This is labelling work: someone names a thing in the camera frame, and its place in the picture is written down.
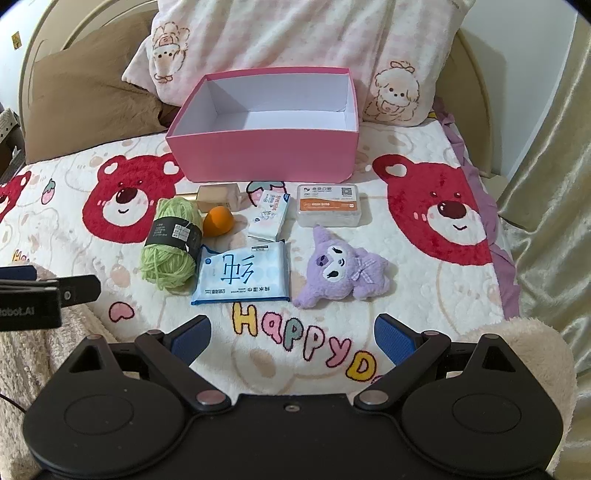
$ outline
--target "blue chinese character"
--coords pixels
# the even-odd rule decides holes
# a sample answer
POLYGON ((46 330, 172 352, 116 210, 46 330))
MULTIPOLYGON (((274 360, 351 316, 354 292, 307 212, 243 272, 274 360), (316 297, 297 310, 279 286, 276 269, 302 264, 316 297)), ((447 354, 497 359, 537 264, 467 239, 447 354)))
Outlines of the blue chinese character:
POLYGON ((223 266, 223 274, 225 276, 222 277, 221 280, 228 280, 228 284, 232 285, 232 280, 240 279, 240 263, 238 263, 238 264, 234 263, 234 255, 233 254, 224 255, 222 257, 222 260, 224 260, 224 262, 225 262, 224 266, 223 266))
MULTIPOLYGON (((242 261, 245 262, 246 260, 250 260, 251 258, 255 258, 254 255, 251 255, 250 257, 246 257, 243 258, 242 261)), ((232 280, 240 280, 241 278, 245 278, 244 279, 244 284, 246 284, 246 282, 248 282, 248 280, 250 279, 251 275, 254 273, 254 270, 251 269, 251 267, 254 265, 254 263, 250 262, 249 264, 246 265, 242 265, 240 263, 234 263, 234 254, 227 254, 224 255, 222 257, 222 259, 224 260, 224 266, 223 266, 223 274, 224 277, 221 278, 222 281, 228 280, 228 284, 232 285, 232 280)))
MULTIPOLYGON (((242 261, 245 262, 246 260, 250 260, 252 258, 255 258, 254 255, 251 255, 250 257, 246 257, 243 258, 242 261)), ((248 280, 250 279, 251 275, 255 272, 254 270, 251 270, 251 267, 254 265, 254 263, 250 262, 249 264, 245 265, 245 271, 242 273, 241 278, 244 278, 245 275, 247 275, 246 279, 244 280, 244 284, 246 284, 246 282, 248 282, 248 280)))

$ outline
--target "white wall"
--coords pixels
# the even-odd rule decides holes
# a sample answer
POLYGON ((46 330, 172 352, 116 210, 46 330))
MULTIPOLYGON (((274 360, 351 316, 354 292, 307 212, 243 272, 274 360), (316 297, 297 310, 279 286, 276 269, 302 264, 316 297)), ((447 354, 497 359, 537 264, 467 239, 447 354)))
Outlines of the white wall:
POLYGON ((462 25, 491 100, 493 171, 517 170, 560 81, 575 10, 564 0, 476 0, 462 25))
POLYGON ((33 30, 51 0, 20 0, 0 18, 0 103, 18 112, 18 82, 33 30), (21 34, 22 47, 14 50, 11 36, 21 34))

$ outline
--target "pink box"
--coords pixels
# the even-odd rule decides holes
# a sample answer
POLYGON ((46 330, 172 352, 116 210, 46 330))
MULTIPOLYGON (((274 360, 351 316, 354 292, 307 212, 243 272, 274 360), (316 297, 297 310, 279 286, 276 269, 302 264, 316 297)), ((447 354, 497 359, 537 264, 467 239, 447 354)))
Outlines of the pink box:
POLYGON ((185 176, 339 183, 355 168, 349 69, 273 67, 205 75, 166 140, 185 176))

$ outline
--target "blue gripper pad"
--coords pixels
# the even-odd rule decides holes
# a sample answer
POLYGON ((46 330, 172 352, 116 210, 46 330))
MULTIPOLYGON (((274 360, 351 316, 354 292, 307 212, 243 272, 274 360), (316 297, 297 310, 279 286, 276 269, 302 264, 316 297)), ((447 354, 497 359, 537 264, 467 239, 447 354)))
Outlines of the blue gripper pad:
POLYGON ((375 319, 375 341, 394 365, 400 365, 418 348, 417 339, 420 338, 420 334, 408 330, 408 332, 404 332, 402 329, 396 328, 381 315, 375 319))
POLYGON ((170 342, 170 352, 186 365, 191 365, 203 353, 212 338, 212 324, 205 317, 190 326, 170 342))

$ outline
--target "colorful letter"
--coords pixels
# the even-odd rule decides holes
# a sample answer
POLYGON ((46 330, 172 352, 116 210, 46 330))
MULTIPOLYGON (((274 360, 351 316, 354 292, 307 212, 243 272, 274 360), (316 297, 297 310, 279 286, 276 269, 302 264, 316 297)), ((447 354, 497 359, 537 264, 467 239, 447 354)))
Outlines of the colorful letter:
POLYGON ((376 362, 374 356, 365 350, 355 352, 353 361, 347 369, 347 377, 356 382, 367 382, 376 371, 376 362))
POLYGON ((328 368, 338 367, 345 361, 345 358, 347 358, 347 355, 349 354, 349 350, 351 350, 351 339, 346 338, 343 342, 339 342, 337 337, 330 337, 329 345, 330 349, 333 351, 333 356, 326 361, 326 366, 328 368))
POLYGON ((238 335, 242 333, 242 325, 248 325, 248 333, 253 337, 256 337, 256 307, 254 305, 246 307, 246 314, 243 314, 242 304, 239 301, 234 303, 234 305, 232 305, 232 321, 234 324, 234 331, 238 335))
POLYGON ((312 360, 314 350, 319 349, 324 345, 324 330, 315 325, 310 325, 306 332, 306 339, 304 340, 304 360, 309 362, 312 360))
POLYGON ((281 328, 282 322, 281 315, 275 312, 266 312, 261 320, 262 331, 275 340, 277 345, 281 345, 282 339, 279 329, 281 328))
POLYGON ((297 318, 290 318, 285 323, 285 331, 283 332, 283 348, 288 352, 294 346, 294 342, 304 336, 304 326, 297 318))

